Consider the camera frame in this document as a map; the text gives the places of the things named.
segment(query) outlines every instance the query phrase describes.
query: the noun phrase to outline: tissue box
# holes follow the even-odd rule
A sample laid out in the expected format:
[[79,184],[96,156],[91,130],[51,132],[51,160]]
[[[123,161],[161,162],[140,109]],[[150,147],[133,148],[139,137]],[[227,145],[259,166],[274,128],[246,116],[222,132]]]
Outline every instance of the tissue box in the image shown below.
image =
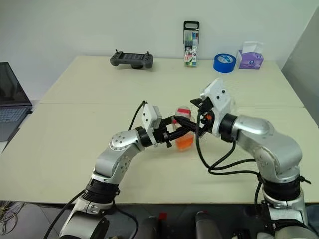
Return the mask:
[[246,52],[242,50],[237,54],[237,66],[239,69],[259,69],[264,61],[264,57],[260,53]]

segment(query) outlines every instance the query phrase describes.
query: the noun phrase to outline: game controller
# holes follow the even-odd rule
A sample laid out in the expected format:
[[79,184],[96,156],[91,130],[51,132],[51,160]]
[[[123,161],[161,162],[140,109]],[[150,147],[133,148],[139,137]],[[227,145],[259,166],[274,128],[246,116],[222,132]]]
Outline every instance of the game controller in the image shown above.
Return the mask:
[[147,52],[146,54],[124,53],[123,51],[117,51],[111,57],[110,63],[113,66],[119,64],[130,64],[133,69],[140,69],[143,66],[145,68],[151,68],[153,64],[153,56]]

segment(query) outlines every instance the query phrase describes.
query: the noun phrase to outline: tape roll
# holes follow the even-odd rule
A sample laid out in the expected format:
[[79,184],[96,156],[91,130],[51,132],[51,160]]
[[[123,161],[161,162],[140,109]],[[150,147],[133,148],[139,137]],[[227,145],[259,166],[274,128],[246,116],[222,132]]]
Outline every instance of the tape roll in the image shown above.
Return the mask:
[[221,53],[214,57],[214,69],[222,73],[232,72],[236,65],[236,58],[232,55]]

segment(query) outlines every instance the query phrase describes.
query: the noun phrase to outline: white table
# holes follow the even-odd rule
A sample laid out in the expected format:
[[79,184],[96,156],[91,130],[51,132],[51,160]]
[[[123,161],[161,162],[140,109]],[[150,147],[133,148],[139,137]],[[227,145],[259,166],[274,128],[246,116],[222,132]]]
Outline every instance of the white table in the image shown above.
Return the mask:
[[[205,74],[195,69],[203,76],[203,82],[203,78],[199,77],[196,78],[196,84],[185,83],[182,89],[173,91],[181,86],[180,75],[187,78],[193,73],[184,67],[180,68],[180,60],[168,61],[170,64],[163,59],[155,59],[155,68],[149,72],[109,67],[105,57],[78,57],[45,95],[1,155],[0,198],[47,203],[69,201],[87,184],[96,158],[108,146],[112,135],[128,128],[141,99],[157,104],[165,117],[173,114],[180,105],[190,105],[188,100],[197,98],[200,90],[217,76],[211,69],[202,68]],[[210,65],[208,61],[201,61],[201,65],[204,64]],[[285,94],[280,97],[277,93],[268,97],[268,101],[264,100],[268,93],[263,93],[260,87],[267,88],[267,82],[253,82],[259,85],[260,97],[249,101],[247,98],[254,98],[255,93],[251,93],[253,90],[246,91],[247,95],[241,96],[244,99],[235,99],[237,113],[266,118],[278,131],[297,141],[304,155],[301,173],[313,183],[313,186],[303,184],[305,200],[319,202],[316,190],[319,183],[319,130],[288,83],[284,78],[281,79],[278,67],[271,62],[265,62],[264,67],[269,70],[236,70],[223,75],[231,94],[240,95],[241,91],[245,91],[249,85],[247,79],[254,74],[255,78],[268,79],[274,84],[272,88],[286,92],[290,100],[286,101]],[[85,80],[88,72],[91,81]],[[163,89],[160,79],[169,84],[168,94],[159,90]],[[124,82],[130,85],[135,94],[125,95],[125,91],[121,91],[127,87]],[[281,98],[279,104],[276,104],[275,97],[278,101]],[[139,118],[136,119],[136,126],[141,123]],[[231,146],[211,135],[207,135],[201,145],[209,162],[217,160]],[[229,162],[249,157],[238,147]],[[256,169],[256,166],[248,163],[237,167],[244,168]],[[146,149],[132,160],[120,184],[121,193],[117,202],[249,203],[253,202],[256,184],[253,175],[209,175],[195,148],[180,153],[174,147],[167,149],[161,145],[159,148]]]

